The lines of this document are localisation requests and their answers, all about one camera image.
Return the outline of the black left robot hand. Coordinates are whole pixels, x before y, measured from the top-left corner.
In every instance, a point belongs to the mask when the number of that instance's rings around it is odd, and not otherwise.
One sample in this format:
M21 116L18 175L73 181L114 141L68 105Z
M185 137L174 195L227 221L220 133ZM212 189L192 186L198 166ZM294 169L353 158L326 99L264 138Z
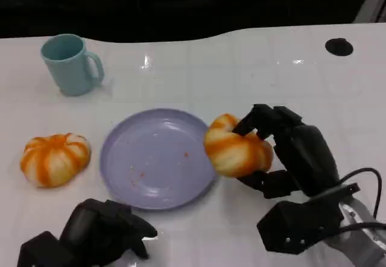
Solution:
M150 255L142 240L157 235L129 205L89 198L72 211L59 241L82 266L106 266L128 250L147 260Z

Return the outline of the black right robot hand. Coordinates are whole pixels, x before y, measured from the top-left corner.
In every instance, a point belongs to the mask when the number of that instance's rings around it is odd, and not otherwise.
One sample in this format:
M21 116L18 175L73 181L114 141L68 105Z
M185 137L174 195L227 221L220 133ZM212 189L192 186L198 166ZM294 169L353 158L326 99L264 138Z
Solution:
M262 140L273 137L274 152L285 168L255 170L239 177L241 183L261 191L267 199L298 190L312 197L338 185L337 165L323 135L317 127L303 123L297 113L285 106L255 104L233 132L246 136L252 130Z

